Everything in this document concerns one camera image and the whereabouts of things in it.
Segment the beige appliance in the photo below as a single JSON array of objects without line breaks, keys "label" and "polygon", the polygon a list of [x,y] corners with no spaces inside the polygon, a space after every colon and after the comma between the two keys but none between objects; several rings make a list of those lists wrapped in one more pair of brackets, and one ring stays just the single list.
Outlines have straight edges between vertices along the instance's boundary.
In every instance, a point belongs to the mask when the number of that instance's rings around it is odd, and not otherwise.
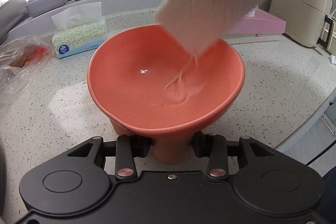
[{"label": "beige appliance", "polygon": [[314,48],[334,0],[272,0],[269,13],[286,22],[285,34],[302,46]]}]

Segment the large steel tray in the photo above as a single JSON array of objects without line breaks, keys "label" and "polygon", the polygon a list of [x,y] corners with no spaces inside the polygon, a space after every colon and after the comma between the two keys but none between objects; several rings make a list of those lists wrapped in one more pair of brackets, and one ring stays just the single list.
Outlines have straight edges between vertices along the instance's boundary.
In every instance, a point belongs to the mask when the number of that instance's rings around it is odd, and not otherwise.
[{"label": "large steel tray", "polygon": [[5,34],[19,21],[27,12],[26,0],[9,0],[1,6],[0,10],[0,37]]}]

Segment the clear plastic bag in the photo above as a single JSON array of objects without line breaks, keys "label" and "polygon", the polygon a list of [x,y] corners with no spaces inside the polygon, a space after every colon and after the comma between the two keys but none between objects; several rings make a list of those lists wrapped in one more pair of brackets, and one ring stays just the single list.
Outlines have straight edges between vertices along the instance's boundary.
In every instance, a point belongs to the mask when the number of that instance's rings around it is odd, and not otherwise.
[{"label": "clear plastic bag", "polygon": [[54,55],[50,42],[28,35],[1,45],[1,103],[13,102]]}]

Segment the pink box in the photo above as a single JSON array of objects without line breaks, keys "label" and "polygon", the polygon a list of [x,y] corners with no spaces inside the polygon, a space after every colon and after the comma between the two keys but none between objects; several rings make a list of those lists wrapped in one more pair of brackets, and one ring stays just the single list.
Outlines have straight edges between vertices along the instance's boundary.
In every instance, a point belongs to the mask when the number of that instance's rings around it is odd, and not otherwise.
[{"label": "pink box", "polygon": [[246,16],[223,39],[230,44],[279,41],[285,32],[286,22],[261,9],[254,16]]}]

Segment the small steel tray left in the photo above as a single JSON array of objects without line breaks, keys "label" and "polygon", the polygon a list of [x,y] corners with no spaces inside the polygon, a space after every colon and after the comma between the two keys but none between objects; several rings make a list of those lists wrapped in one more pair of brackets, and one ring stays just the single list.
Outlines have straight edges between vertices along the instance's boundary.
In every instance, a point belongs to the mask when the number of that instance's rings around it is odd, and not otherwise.
[{"label": "small steel tray left", "polygon": [[67,0],[35,0],[26,5],[27,13],[35,18],[53,9],[63,6]]}]

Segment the blue patterned sponge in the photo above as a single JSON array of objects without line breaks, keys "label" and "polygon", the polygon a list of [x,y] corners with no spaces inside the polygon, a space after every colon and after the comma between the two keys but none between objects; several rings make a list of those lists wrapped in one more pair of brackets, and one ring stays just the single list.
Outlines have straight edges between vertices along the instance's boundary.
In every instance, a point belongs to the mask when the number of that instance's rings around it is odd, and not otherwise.
[{"label": "blue patterned sponge", "polygon": [[165,34],[161,49],[180,46],[190,62],[197,62],[255,6],[265,0],[164,0],[155,14]]}]

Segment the coral footed bowl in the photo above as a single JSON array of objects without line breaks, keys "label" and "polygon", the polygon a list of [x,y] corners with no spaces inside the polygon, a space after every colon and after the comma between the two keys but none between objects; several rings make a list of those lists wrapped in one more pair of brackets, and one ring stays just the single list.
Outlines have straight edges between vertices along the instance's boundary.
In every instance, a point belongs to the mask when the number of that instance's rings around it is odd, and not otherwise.
[{"label": "coral footed bowl", "polygon": [[242,58],[224,40],[194,56],[158,24],[106,40],[87,73],[92,100],[115,132],[150,138],[153,155],[165,164],[187,157],[193,135],[224,115],[244,79]]}]

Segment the tissue pack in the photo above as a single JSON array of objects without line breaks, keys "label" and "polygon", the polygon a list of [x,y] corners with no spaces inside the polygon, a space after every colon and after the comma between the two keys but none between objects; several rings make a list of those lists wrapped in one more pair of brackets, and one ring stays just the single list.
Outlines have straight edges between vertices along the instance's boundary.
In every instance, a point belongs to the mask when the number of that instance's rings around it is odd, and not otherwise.
[{"label": "tissue pack", "polygon": [[107,39],[101,2],[70,7],[51,19],[56,27],[52,44],[59,59],[95,50]]}]

